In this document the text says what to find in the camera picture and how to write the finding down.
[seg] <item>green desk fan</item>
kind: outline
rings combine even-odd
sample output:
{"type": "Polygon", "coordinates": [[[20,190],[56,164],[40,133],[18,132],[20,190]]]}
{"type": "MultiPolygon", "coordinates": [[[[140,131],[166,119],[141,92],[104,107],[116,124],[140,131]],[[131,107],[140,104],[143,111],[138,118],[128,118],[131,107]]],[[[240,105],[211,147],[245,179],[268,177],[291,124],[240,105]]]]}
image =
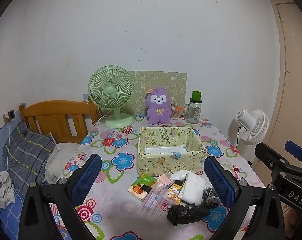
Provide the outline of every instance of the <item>green desk fan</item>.
{"type": "Polygon", "coordinates": [[[124,128],[134,122],[129,114],[120,113],[120,108],[133,94],[133,80],[130,74],[118,66],[105,66],[92,75],[88,85],[91,100],[101,109],[114,110],[104,124],[110,128],[124,128]]]}

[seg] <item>pillow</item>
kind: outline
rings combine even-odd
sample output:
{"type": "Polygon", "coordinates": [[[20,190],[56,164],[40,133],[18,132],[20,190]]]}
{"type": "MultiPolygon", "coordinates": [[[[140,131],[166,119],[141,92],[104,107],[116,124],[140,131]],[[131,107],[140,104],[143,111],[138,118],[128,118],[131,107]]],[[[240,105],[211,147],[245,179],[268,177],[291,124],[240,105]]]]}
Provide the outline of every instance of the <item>pillow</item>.
{"type": "Polygon", "coordinates": [[[45,162],[55,147],[51,135],[28,131],[19,122],[3,147],[3,161],[16,189],[25,196],[32,181],[44,180],[45,162]]]}
{"type": "Polygon", "coordinates": [[[45,178],[50,184],[55,184],[61,176],[65,165],[78,149],[77,143],[59,143],[50,154],[45,166],[45,178]]]}

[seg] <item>green lid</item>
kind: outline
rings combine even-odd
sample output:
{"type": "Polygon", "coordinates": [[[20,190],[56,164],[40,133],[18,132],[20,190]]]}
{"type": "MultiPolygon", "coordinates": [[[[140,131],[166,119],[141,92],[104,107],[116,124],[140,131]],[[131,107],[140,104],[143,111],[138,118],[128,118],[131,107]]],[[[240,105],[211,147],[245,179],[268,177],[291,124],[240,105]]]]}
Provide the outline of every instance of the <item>green lid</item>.
{"type": "Polygon", "coordinates": [[[200,101],[201,100],[201,92],[200,91],[192,91],[192,100],[200,101]]]}

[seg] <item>glass mug handle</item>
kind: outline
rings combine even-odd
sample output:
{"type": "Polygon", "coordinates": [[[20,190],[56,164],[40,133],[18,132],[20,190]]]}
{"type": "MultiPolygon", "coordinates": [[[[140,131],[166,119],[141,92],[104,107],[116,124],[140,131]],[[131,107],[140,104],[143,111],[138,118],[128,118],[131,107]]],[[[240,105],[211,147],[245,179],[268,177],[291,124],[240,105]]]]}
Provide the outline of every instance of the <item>glass mug handle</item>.
{"type": "Polygon", "coordinates": [[[188,115],[188,112],[189,112],[189,105],[190,105],[190,104],[185,104],[185,105],[184,105],[183,113],[184,113],[185,115],[188,115]]]}

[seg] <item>light switch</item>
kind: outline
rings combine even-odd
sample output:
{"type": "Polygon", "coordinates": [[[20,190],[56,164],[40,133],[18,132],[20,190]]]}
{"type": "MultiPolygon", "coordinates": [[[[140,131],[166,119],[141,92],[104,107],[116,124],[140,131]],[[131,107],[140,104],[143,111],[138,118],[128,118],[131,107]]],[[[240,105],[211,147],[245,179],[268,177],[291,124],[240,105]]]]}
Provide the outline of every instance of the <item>light switch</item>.
{"type": "Polygon", "coordinates": [[[0,117],[0,128],[2,128],[5,125],[3,116],[0,117]]]}

